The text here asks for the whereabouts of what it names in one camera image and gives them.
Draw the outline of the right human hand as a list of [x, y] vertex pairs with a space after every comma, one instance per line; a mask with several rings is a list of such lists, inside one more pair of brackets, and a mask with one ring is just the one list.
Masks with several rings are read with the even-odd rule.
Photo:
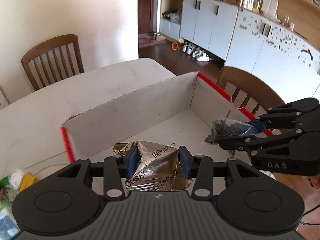
[[318, 191], [320, 190], [320, 175], [312, 176], [310, 179], [311, 185], [316, 188]]

